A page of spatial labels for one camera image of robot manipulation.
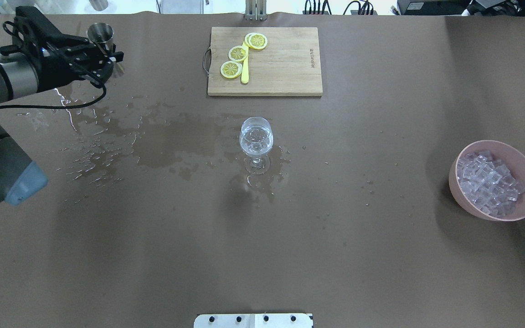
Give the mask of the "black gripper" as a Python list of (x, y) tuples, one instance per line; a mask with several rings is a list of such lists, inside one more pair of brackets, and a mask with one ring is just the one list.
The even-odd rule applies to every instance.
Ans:
[(89, 80), (100, 88), (108, 81), (108, 68), (123, 61), (124, 53), (104, 53), (88, 38), (65, 35), (36, 7), (18, 6), (4, 31), (12, 44), (2, 46), (2, 56), (22, 54), (38, 79), (38, 89), (64, 87), (73, 81)]

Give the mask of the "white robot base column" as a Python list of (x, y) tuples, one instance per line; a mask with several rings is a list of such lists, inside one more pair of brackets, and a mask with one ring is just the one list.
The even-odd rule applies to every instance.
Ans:
[(202, 314), (194, 328), (314, 328), (312, 314), (307, 313), (230, 313)]

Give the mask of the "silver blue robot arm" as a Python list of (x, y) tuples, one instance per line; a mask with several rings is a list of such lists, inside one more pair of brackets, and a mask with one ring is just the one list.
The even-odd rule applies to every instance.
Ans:
[[(66, 35), (36, 7), (19, 6), (3, 29), (12, 43), (0, 48), (0, 110), (15, 99), (89, 81), (108, 93), (106, 82), (124, 54), (113, 43)], [(0, 203), (19, 205), (48, 184), (40, 166), (0, 125)]]

